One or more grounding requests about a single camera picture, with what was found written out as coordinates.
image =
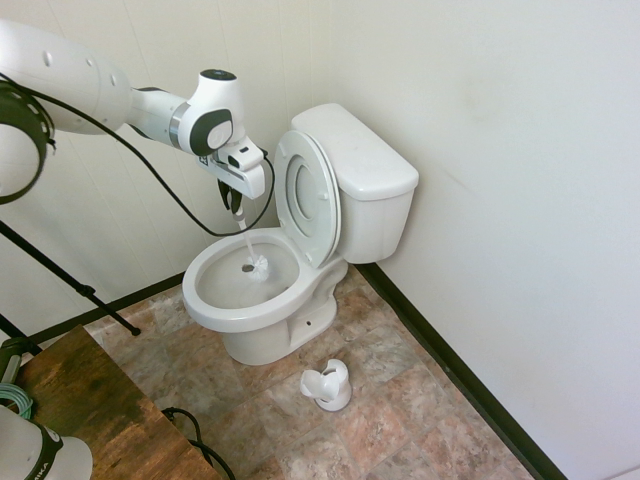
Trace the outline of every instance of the wooden table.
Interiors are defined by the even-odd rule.
[[[89,445],[92,480],[222,478],[82,327],[28,362],[16,384],[34,399],[36,422]]]

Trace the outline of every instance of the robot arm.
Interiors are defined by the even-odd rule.
[[[246,135],[240,87],[231,73],[203,71],[188,100],[155,88],[133,89],[122,70],[90,49],[2,19],[0,72],[22,86],[72,105],[111,130],[127,123],[147,138],[195,155],[201,167],[232,191],[249,198],[264,193],[263,152]],[[20,92],[4,86],[0,104],[23,105],[0,109],[0,144],[5,146],[0,151],[0,203],[25,190],[44,161],[42,139],[34,139],[22,126],[43,123],[41,118],[26,119],[30,110],[31,116],[36,116],[37,108],[30,106],[28,99],[19,98]],[[102,133],[61,107],[39,103],[59,130]]]

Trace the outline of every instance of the toilet tank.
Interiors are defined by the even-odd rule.
[[[377,262],[393,254],[418,171],[338,104],[302,112],[291,128],[316,141],[335,173],[342,215],[336,251],[349,263]]]

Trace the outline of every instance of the green cable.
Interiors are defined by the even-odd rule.
[[[17,385],[13,383],[0,383],[0,399],[11,400],[13,404],[9,404],[9,407],[15,405],[18,407],[18,414],[22,418],[26,418],[27,420],[31,419],[33,400],[29,398],[27,392]]]

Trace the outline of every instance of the toilet brush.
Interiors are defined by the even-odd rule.
[[[244,221],[244,211],[242,210],[242,207],[233,214],[233,218],[238,222],[241,230],[244,230],[247,227],[247,224]],[[244,237],[244,241],[247,243],[247,248],[249,249],[249,258],[247,258],[247,263],[242,265],[242,271],[247,273],[249,278],[254,282],[262,283],[269,278],[269,261],[264,255],[256,256],[247,233],[243,233],[242,236]]]

